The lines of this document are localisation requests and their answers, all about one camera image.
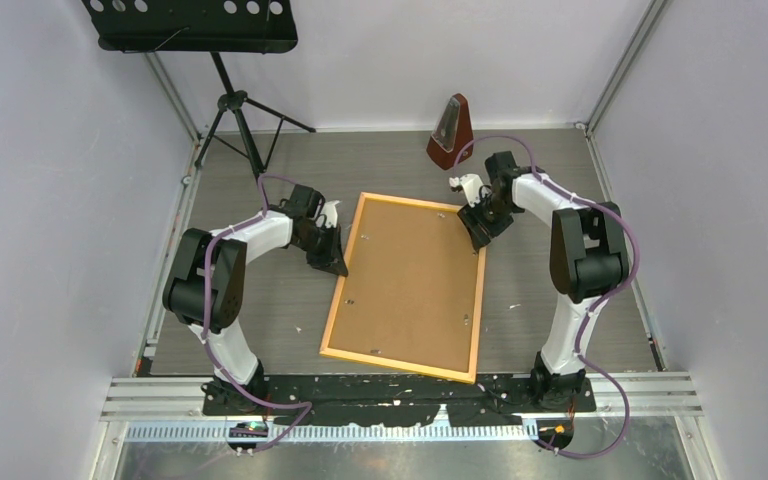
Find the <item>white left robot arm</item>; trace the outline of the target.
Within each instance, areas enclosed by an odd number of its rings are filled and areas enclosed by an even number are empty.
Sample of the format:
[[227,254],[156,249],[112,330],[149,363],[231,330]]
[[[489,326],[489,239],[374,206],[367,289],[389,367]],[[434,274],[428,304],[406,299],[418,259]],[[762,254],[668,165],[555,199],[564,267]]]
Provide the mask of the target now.
[[297,185],[287,199],[247,220],[211,231],[190,228],[179,242],[162,294],[164,308],[204,345],[214,369],[206,390],[228,393],[240,412],[258,412],[267,398],[264,368],[245,338],[246,269],[263,255],[293,246],[307,264],[346,277],[338,201]]

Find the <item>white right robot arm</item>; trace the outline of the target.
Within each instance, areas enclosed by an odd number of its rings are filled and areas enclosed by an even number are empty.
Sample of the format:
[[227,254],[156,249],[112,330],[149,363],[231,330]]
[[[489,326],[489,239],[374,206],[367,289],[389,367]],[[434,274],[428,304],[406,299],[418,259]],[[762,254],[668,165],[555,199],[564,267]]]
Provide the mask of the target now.
[[540,168],[517,165],[510,152],[491,155],[485,168],[486,180],[477,174],[449,180],[451,190],[465,196],[458,217],[474,250],[501,235],[517,213],[530,212],[550,229],[549,273],[557,303],[527,392],[531,403],[556,410],[582,392],[595,323],[609,293],[631,272],[621,213],[614,203],[596,203],[561,187]]

